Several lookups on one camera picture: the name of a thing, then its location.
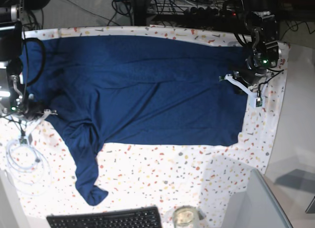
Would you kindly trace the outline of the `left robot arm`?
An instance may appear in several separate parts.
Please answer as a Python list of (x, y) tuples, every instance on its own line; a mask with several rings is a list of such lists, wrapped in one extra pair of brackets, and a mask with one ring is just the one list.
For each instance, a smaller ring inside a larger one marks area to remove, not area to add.
[(231, 18), (234, 15), (238, 25), (243, 24), (250, 33), (251, 41), (246, 41), (244, 34), (233, 32), (248, 57), (243, 65), (230, 65), (230, 80), (241, 84), (244, 92), (250, 86), (257, 86), (261, 93), (271, 77), (279, 60), (278, 24), (276, 20), (277, 0), (227, 0), (222, 9)]

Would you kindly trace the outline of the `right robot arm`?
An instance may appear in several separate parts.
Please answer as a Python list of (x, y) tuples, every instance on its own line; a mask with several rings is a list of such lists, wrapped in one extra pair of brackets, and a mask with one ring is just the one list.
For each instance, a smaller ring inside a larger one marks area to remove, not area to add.
[[(44, 106), (35, 102), (27, 87), (36, 83), (44, 71), (46, 50), (38, 38), (25, 38), (21, 14), (24, 0), (0, 0), (0, 112), (31, 121), (44, 114)], [(39, 72), (29, 80), (27, 43), (39, 45), (42, 61)]]

